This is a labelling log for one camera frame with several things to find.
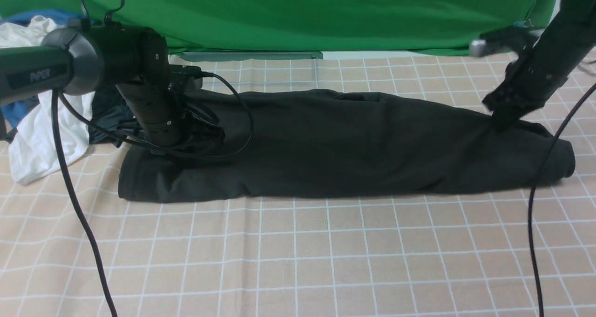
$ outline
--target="green backdrop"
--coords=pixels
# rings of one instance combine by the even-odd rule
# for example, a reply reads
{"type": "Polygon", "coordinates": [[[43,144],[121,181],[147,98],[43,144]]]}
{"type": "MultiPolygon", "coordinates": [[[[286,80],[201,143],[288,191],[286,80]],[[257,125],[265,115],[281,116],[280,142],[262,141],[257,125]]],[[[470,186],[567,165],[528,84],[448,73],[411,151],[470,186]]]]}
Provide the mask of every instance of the green backdrop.
{"type": "MultiPolygon", "coordinates": [[[[87,0],[99,19],[118,0],[87,0]]],[[[156,29],[183,50],[426,50],[460,54],[483,31],[530,19],[545,26],[555,0],[126,0],[116,16],[156,29]]],[[[0,0],[26,10],[81,11],[80,0],[0,0]]]]}

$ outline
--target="black wire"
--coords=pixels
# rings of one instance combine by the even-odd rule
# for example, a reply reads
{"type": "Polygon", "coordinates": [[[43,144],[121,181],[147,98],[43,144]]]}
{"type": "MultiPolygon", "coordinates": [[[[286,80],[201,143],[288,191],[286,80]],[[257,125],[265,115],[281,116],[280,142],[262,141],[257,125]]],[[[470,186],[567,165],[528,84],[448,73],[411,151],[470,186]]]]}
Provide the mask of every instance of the black wire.
{"type": "Polygon", "coordinates": [[[123,143],[128,143],[130,145],[135,145],[135,146],[140,146],[143,148],[147,148],[147,149],[154,149],[166,154],[172,154],[172,155],[177,155],[177,156],[182,156],[185,158],[194,158],[194,159],[202,159],[204,158],[204,156],[202,156],[203,153],[211,151],[213,149],[213,146],[211,147],[207,147],[206,149],[204,149],[201,152],[198,153],[194,153],[194,154],[190,154],[190,153],[185,153],[185,152],[179,152],[179,151],[173,151],[173,148],[178,148],[179,146],[173,146],[173,147],[159,147],[156,145],[152,145],[149,142],[141,142],[141,141],[134,141],[134,140],[130,140],[125,136],[119,135],[115,132],[110,132],[108,130],[106,130],[105,128],[102,128],[101,126],[98,126],[97,124],[95,124],[95,122],[91,122],[87,119],[85,119],[85,117],[81,116],[81,114],[79,114],[75,108],[72,107],[72,105],[70,105],[70,102],[68,102],[68,100],[66,99],[66,97],[64,96],[64,93],[59,92],[59,97],[60,97],[60,101],[62,101],[62,104],[64,104],[64,107],[66,107],[66,109],[72,114],[74,115],[75,118],[77,118],[80,122],[82,122],[83,124],[87,125],[89,128],[93,128],[94,130],[96,130],[97,132],[100,132],[108,137],[111,137],[112,139],[115,139],[117,141],[122,141],[123,143]]]}
{"type": "Polygon", "coordinates": [[[236,89],[234,89],[234,87],[228,83],[228,81],[226,81],[223,77],[214,74],[214,73],[207,73],[207,72],[203,72],[202,75],[204,77],[215,77],[215,79],[220,80],[223,84],[225,84],[225,86],[227,86],[229,88],[230,91],[232,91],[232,94],[234,94],[234,96],[236,96],[236,98],[238,99],[238,102],[240,103],[240,105],[242,105],[242,107],[245,109],[246,114],[249,117],[249,135],[246,137],[246,141],[244,142],[244,145],[242,145],[242,147],[240,147],[239,149],[237,149],[236,151],[230,153],[230,154],[224,154],[224,155],[205,155],[203,156],[204,158],[228,158],[230,156],[236,155],[238,153],[240,153],[241,151],[243,151],[244,148],[246,148],[246,146],[249,144],[249,142],[251,142],[251,138],[253,137],[253,133],[255,132],[255,119],[253,118],[253,114],[251,113],[251,109],[249,109],[248,105],[246,105],[246,102],[244,102],[244,99],[242,99],[242,97],[240,96],[240,94],[238,94],[238,92],[236,91],[236,89]]]}
{"type": "Polygon", "coordinates": [[[194,159],[215,159],[215,158],[229,158],[230,156],[236,155],[238,153],[240,153],[241,151],[244,150],[244,148],[247,147],[247,145],[249,144],[249,142],[251,141],[251,138],[253,136],[253,133],[255,132],[255,119],[253,118],[253,114],[251,113],[251,109],[249,109],[248,105],[246,105],[246,103],[244,102],[244,99],[242,99],[242,96],[240,96],[240,94],[236,91],[236,89],[234,89],[234,87],[228,82],[226,81],[223,77],[214,74],[214,73],[203,73],[202,74],[203,77],[215,77],[215,79],[220,80],[223,84],[225,84],[225,86],[227,86],[229,88],[230,91],[232,91],[232,94],[234,94],[234,96],[238,99],[238,102],[240,103],[240,105],[242,105],[242,107],[245,109],[247,116],[249,118],[249,135],[246,137],[246,140],[244,141],[244,144],[242,145],[242,147],[240,147],[239,149],[237,149],[236,151],[229,153],[229,154],[223,154],[223,155],[206,155],[207,152],[211,151],[214,149],[214,146],[211,147],[207,147],[206,149],[198,152],[198,153],[185,153],[185,152],[180,152],[180,151],[175,151],[175,149],[178,149],[181,147],[181,145],[175,145],[175,146],[171,146],[171,147],[159,147],[156,145],[153,145],[147,141],[140,141],[140,139],[137,140],[130,140],[128,139],[126,136],[122,136],[119,135],[115,132],[110,132],[98,125],[96,125],[94,122],[91,122],[87,119],[85,119],[85,117],[83,117],[81,114],[79,114],[73,107],[72,105],[70,105],[70,102],[68,102],[68,100],[66,99],[66,97],[64,96],[63,92],[59,92],[59,97],[60,97],[60,101],[62,101],[62,104],[64,104],[64,107],[66,107],[66,109],[72,114],[74,115],[75,118],[77,118],[80,122],[83,122],[83,124],[87,125],[89,128],[93,128],[94,130],[96,130],[97,132],[100,132],[108,137],[111,137],[117,141],[121,141],[123,143],[128,143],[130,145],[135,145],[135,146],[140,146],[143,148],[148,148],[148,149],[153,149],[156,151],[160,151],[166,154],[170,154],[170,155],[176,155],[176,156],[181,156],[184,158],[194,158],[194,159]]]}
{"type": "Polygon", "coordinates": [[[534,230],[532,229],[532,208],[534,207],[534,195],[536,194],[536,188],[538,187],[540,174],[542,174],[542,171],[547,163],[547,160],[549,159],[549,156],[551,155],[551,152],[553,151],[553,148],[555,147],[555,144],[558,141],[558,138],[561,136],[567,124],[569,124],[569,121],[571,121],[571,118],[573,118],[575,113],[577,113],[577,110],[579,110],[581,105],[583,105],[583,103],[590,97],[590,95],[594,93],[595,90],[596,83],[594,83],[594,85],[590,89],[588,89],[585,94],[583,94],[579,101],[575,103],[575,106],[571,109],[567,117],[565,117],[565,119],[562,121],[562,124],[559,126],[557,132],[554,135],[553,143],[551,144],[551,147],[549,147],[547,155],[545,155],[542,164],[540,165],[540,169],[538,170],[536,180],[534,181],[534,186],[532,186],[532,190],[530,191],[530,197],[528,199],[528,240],[530,242],[530,257],[532,258],[532,268],[534,269],[534,280],[536,281],[536,293],[538,296],[538,311],[540,317],[544,317],[544,303],[542,300],[542,287],[540,285],[538,263],[536,262],[536,251],[534,249],[534,230]]]}
{"type": "Polygon", "coordinates": [[[72,179],[70,179],[70,174],[68,173],[68,165],[66,163],[66,158],[64,157],[62,140],[60,139],[60,126],[58,125],[58,96],[60,96],[60,92],[58,92],[58,90],[53,90],[51,105],[52,131],[54,134],[54,144],[56,146],[58,163],[60,164],[62,177],[64,177],[64,183],[66,184],[68,196],[70,196],[70,201],[72,201],[73,203],[73,208],[75,210],[74,212],[76,213],[77,217],[79,217],[81,225],[83,225],[83,229],[85,230],[85,234],[87,234],[87,238],[89,238],[89,243],[91,244],[91,249],[93,250],[93,255],[95,257],[95,264],[97,265],[97,272],[100,274],[102,289],[104,291],[104,296],[106,296],[106,302],[108,304],[108,307],[110,308],[110,313],[112,317],[117,317],[118,313],[115,310],[114,301],[111,298],[110,289],[106,280],[106,273],[104,272],[102,256],[100,255],[100,249],[97,245],[97,241],[95,240],[95,236],[93,235],[91,227],[89,227],[89,223],[87,222],[87,219],[85,219],[85,214],[83,213],[83,209],[81,209],[81,205],[79,204],[79,200],[77,199],[72,179]]]}

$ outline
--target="white cloth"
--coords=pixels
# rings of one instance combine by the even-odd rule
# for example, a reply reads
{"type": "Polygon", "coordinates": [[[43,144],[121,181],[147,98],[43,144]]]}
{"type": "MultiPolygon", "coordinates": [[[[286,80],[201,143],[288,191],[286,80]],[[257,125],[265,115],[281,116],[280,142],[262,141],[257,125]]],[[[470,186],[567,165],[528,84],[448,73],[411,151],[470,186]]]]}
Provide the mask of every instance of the white cloth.
{"type": "MultiPolygon", "coordinates": [[[[2,24],[0,48],[39,46],[47,33],[60,27],[43,16],[33,17],[27,27],[2,24]]],[[[94,94],[66,98],[79,114],[91,120],[94,94]]],[[[39,105],[21,120],[17,135],[8,147],[11,175],[18,184],[27,185],[60,170],[52,133],[51,96],[51,91],[38,95],[39,105]]],[[[70,165],[87,152],[89,131],[61,102],[58,103],[58,124],[66,162],[70,165]]]]}

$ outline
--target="blue cloth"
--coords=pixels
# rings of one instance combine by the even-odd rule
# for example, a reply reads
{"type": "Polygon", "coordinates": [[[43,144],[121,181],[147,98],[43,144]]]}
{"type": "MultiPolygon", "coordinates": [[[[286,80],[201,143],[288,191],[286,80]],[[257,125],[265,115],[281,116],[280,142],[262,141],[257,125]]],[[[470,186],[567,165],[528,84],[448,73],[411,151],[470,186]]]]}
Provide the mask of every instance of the blue cloth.
{"type": "MultiPolygon", "coordinates": [[[[50,18],[56,24],[62,26],[65,26],[68,23],[69,18],[83,18],[82,14],[71,11],[60,9],[41,9],[15,14],[14,16],[10,16],[0,21],[0,24],[10,22],[12,24],[27,26],[34,16],[44,16],[45,18],[50,18]]],[[[2,114],[4,114],[4,118],[8,121],[8,123],[13,128],[16,128],[19,122],[21,122],[21,120],[23,120],[23,118],[34,107],[36,107],[36,105],[38,105],[38,103],[39,101],[37,96],[24,99],[19,102],[10,103],[2,107],[2,114]]]]}
{"type": "Polygon", "coordinates": [[[37,96],[23,99],[19,102],[10,103],[2,107],[2,114],[12,128],[16,128],[19,122],[37,105],[37,96]]]}
{"type": "Polygon", "coordinates": [[[5,22],[11,22],[13,24],[27,26],[31,19],[34,16],[44,16],[45,18],[50,18],[58,25],[66,25],[68,23],[69,18],[84,18],[83,14],[78,14],[76,12],[61,10],[61,9],[41,9],[41,10],[32,10],[27,11],[19,14],[15,14],[14,16],[10,16],[8,18],[4,18],[0,24],[4,24],[5,22]]]}

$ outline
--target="black cloth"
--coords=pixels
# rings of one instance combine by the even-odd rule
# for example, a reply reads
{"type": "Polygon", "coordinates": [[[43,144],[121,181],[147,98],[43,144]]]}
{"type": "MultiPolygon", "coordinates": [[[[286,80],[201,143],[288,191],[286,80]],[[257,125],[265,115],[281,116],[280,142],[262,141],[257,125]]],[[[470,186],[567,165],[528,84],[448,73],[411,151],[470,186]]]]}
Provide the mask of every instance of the black cloth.
{"type": "MultiPolygon", "coordinates": [[[[541,124],[520,121],[497,133],[489,115],[389,94],[311,90],[241,95],[255,117],[255,134],[243,152],[213,162],[132,147],[122,164],[119,196],[170,203],[517,189],[531,185],[553,140],[541,124]]],[[[243,143],[248,122],[234,96],[188,96],[221,118],[227,151],[243,143]]],[[[559,140],[540,185],[574,170],[572,145],[559,140]]]]}
{"type": "MultiPolygon", "coordinates": [[[[97,92],[91,103],[93,117],[91,122],[110,132],[115,132],[121,121],[132,119],[132,111],[115,86],[97,92]]],[[[112,143],[120,147],[122,142],[89,128],[89,143],[112,143]]]]}

